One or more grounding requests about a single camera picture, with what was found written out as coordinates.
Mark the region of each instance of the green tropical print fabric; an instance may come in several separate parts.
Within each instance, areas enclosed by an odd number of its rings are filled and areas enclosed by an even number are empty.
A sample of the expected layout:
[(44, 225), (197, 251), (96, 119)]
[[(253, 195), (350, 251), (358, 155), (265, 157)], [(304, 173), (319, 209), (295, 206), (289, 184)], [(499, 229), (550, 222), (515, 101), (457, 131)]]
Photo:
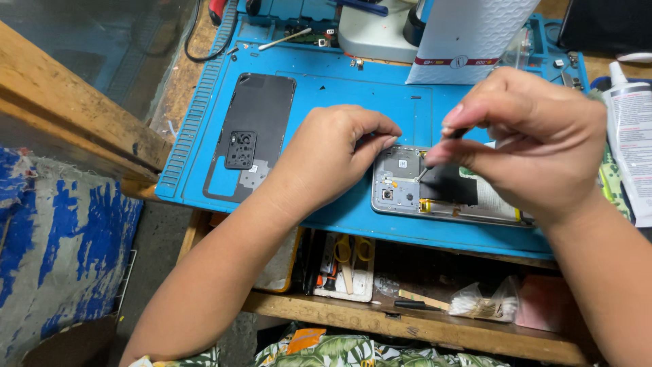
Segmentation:
[[(466, 353), (440, 355), (434, 348), (395, 349), (366, 336), (322, 335), (319, 343), (288, 355), (293, 333), (263, 349), (250, 367), (509, 367), (489, 357)], [(219, 350), (215, 347), (184, 360), (143, 364), (131, 367), (217, 367)]]

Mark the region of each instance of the floor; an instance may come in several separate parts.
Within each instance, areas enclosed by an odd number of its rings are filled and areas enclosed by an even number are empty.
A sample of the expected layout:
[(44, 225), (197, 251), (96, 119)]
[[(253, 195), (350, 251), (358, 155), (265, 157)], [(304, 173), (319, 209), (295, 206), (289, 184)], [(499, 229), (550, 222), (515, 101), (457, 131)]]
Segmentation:
[[(118, 322), (107, 367), (117, 366), (138, 317), (177, 262), (191, 213), (189, 208), (145, 202), (134, 237), (138, 254), (121, 310), (124, 318)], [(221, 367), (246, 366), (256, 350), (256, 315), (241, 312), (218, 346)]]

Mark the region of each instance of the screwdriver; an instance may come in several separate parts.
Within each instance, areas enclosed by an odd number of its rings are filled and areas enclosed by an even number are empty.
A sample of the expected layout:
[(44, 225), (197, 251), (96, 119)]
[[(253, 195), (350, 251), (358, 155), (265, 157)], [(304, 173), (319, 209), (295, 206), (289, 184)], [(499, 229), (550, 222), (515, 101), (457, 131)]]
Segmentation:
[[(468, 131), (469, 131), (469, 127), (456, 129), (455, 131), (452, 132), (452, 134), (448, 137), (448, 139), (461, 139), (464, 136), (464, 134), (466, 134)], [(421, 171), (419, 177), (417, 177), (416, 182), (421, 182), (421, 179), (423, 178), (423, 176), (426, 175), (426, 172), (432, 170), (432, 168), (433, 167), (426, 166), (426, 168), (424, 168), (423, 171)]]

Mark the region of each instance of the person's right hand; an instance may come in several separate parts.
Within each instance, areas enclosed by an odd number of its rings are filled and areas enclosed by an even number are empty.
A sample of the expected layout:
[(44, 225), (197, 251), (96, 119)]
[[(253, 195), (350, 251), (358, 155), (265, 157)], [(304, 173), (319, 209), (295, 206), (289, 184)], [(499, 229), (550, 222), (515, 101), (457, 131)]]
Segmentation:
[[(596, 197), (606, 109), (580, 92), (502, 67), (444, 118), (425, 163), (455, 162), (480, 174), (511, 205), (542, 224), (565, 220)], [(488, 128), (496, 149), (446, 140), (461, 127)]]

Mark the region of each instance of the forearm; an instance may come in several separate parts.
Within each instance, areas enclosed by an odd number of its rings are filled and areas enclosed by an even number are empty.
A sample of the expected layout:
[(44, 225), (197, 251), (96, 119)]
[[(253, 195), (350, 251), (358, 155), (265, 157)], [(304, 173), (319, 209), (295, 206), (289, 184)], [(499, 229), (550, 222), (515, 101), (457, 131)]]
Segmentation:
[(609, 363), (652, 366), (652, 245), (597, 191), (573, 218), (542, 229)]
[(261, 186), (174, 268), (140, 317), (121, 367), (145, 354), (178, 359), (216, 342), (301, 220), (271, 204), (271, 195)]

